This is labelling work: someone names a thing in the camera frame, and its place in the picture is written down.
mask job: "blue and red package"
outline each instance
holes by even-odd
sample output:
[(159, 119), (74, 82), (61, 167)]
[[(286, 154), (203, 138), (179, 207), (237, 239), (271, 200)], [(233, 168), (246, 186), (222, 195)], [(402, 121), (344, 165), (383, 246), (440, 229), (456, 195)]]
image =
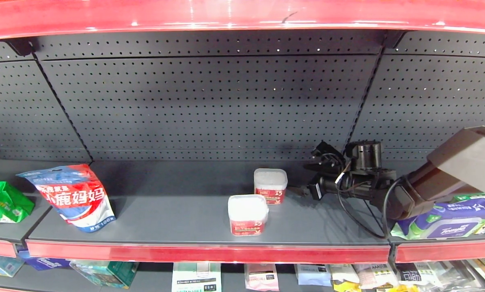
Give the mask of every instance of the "blue and red package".
[(92, 233), (116, 220), (100, 180), (86, 164), (17, 174), (33, 183), (69, 224)]

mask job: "pink package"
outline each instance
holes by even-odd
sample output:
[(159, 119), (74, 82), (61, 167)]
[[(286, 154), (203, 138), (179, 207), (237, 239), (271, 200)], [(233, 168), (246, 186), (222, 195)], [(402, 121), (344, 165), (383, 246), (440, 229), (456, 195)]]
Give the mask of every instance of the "pink package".
[(275, 264), (244, 264), (246, 289), (279, 291)]

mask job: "plastic container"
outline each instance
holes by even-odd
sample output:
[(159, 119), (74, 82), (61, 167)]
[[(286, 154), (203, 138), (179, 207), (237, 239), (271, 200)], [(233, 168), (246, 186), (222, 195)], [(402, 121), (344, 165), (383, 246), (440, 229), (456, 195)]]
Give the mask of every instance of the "plastic container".
[(231, 233), (235, 236), (260, 235), (268, 220), (268, 205), (262, 195), (237, 195), (228, 199)]
[(278, 168), (259, 168), (253, 173), (255, 194), (261, 194), (270, 205), (284, 201), (287, 174)]

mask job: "shelf bracket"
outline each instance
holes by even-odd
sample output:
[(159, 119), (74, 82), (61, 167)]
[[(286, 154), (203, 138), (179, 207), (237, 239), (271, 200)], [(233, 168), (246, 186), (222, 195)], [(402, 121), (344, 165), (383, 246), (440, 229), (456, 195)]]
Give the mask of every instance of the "shelf bracket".
[(407, 32), (411, 32), (408, 30), (387, 30), (385, 40), (383, 41), (383, 45), (387, 49), (395, 49), (403, 39), (404, 35)]

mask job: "robotic arm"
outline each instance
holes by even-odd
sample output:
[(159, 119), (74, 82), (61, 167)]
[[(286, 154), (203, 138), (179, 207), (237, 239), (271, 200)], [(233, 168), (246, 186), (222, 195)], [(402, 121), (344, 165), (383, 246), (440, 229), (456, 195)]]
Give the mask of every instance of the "robotic arm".
[(343, 154), (322, 142), (311, 153), (321, 158), (318, 164), (305, 165), (317, 172), (308, 184), (315, 200), (338, 193), (368, 200), (379, 210), (386, 203), (384, 216), (394, 220), (426, 213), (439, 198), (455, 192), (485, 192), (485, 126), (462, 129), (432, 151), (427, 163), (398, 181), (394, 170), (382, 168), (376, 141), (351, 143)]

